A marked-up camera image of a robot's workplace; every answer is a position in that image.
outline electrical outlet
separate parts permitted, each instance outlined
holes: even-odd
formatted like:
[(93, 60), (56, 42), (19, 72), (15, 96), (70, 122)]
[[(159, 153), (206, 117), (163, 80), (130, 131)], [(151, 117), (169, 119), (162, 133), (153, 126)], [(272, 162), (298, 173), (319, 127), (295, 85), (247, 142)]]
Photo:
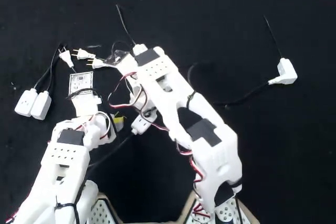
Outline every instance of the electrical outlet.
[(31, 116), (30, 112), (36, 98), (37, 98), (36, 89), (25, 90), (25, 92), (23, 92), (19, 101), (17, 102), (14, 111), (19, 115), (30, 117)]

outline black table surface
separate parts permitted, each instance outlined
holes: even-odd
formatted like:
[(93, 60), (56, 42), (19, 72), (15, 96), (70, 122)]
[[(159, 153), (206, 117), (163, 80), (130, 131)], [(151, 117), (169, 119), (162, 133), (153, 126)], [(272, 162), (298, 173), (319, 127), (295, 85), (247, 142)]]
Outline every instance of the black table surface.
[[(22, 92), (49, 65), (60, 41), (110, 54), (127, 40), (115, 8), (122, 6), (137, 43), (161, 46), (180, 66), (207, 61), (193, 72), (194, 88), (209, 101), (229, 101), (277, 76), (279, 55), (298, 80), (274, 86), (241, 106), (216, 108), (238, 134), (244, 186), (239, 198), (262, 223), (331, 223), (335, 218), (336, 103), (335, 0), (0, 0), (1, 219), (25, 199), (40, 168), (54, 125), (75, 117), (65, 100), (70, 69), (59, 62), (50, 111), (44, 121), (14, 113)], [(78, 71), (86, 61), (74, 61)], [(94, 72), (106, 98), (120, 75)], [(127, 100), (126, 88), (116, 102)], [(134, 118), (130, 109), (125, 132)], [(181, 113), (187, 124), (189, 115)], [(113, 149), (106, 145), (92, 159)], [(92, 179), (124, 221), (177, 219), (194, 172), (165, 132), (149, 129), (104, 162)]]

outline perforated metal plate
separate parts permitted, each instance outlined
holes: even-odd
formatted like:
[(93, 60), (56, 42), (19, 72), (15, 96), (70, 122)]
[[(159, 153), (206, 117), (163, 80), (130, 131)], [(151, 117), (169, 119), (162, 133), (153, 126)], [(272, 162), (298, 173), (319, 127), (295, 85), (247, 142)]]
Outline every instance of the perforated metal plate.
[(87, 224), (117, 224), (105, 200), (99, 199), (94, 205)]
[[(243, 224), (250, 224), (249, 220), (247, 219), (246, 215), (244, 214), (243, 210), (240, 208), (241, 218), (243, 220)], [(216, 215), (218, 219), (222, 223), (229, 223), (229, 224), (241, 224), (239, 220), (239, 215), (237, 211), (237, 206), (235, 199), (230, 199), (226, 203), (224, 203), (220, 208), (216, 208)], [(204, 216), (195, 215), (190, 212), (190, 215), (185, 222), (185, 224), (215, 224), (214, 218), (209, 220), (209, 218)]]

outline power plug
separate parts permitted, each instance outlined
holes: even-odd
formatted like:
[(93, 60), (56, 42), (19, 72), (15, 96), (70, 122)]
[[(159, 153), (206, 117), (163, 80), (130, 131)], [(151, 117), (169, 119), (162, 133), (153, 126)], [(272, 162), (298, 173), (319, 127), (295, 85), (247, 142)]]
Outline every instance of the power plug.
[(65, 50), (64, 52), (61, 52), (59, 54), (59, 57), (66, 63), (68, 64), (69, 68), (74, 67), (74, 63), (71, 60), (71, 54), (69, 50)]
[(34, 102), (37, 98), (36, 89), (25, 90), (21, 95), (19, 101), (17, 102), (14, 111), (19, 115), (31, 116), (31, 109), (33, 108)]
[(92, 66), (92, 69), (96, 68), (103, 68), (103, 67), (113, 67), (112, 65), (108, 65), (104, 63), (101, 59), (89, 59), (88, 61), (91, 61), (91, 63), (88, 63), (87, 66)]
[(72, 56), (76, 56), (77, 60), (83, 60), (83, 59), (94, 59), (96, 57), (95, 54), (90, 54), (89, 52), (86, 52), (85, 50), (79, 48), (74, 49), (74, 51), (77, 52), (77, 54), (71, 54)]
[(280, 76), (268, 81), (269, 85), (273, 84), (292, 84), (298, 78), (295, 69), (289, 59), (281, 58), (278, 64)]
[(31, 115), (33, 116), (33, 118), (38, 120), (44, 120), (48, 113), (50, 104), (51, 98), (48, 91), (44, 91), (38, 94), (31, 111)]

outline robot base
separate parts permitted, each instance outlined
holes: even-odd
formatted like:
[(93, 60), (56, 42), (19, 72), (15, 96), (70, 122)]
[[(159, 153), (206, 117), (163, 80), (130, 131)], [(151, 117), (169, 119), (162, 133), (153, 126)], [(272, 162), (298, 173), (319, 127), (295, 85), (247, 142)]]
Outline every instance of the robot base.
[[(198, 204), (195, 199), (194, 193), (189, 196), (185, 207), (181, 213), (180, 218), (177, 221), (169, 221), (165, 223), (169, 224), (241, 224), (239, 221), (239, 215), (237, 211), (236, 202), (234, 199), (229, 200), (224, 203), (219, 209), (216, 210), (218, 213), (216, 217), (211, 220), (209, 218), (195, 215), (193, 213), (193, 208)], [(260, 222), (252, 215), (252, 213), (239, 202), (240, 212), (243, 219), (243, 224), (260, 224)], [(119, 219), (117, 214), (110, 207), (110, 202), (105, 196), (99, 196), (97, 203), (92, 208), (90, 218), (87, 224), (123, 224)]]

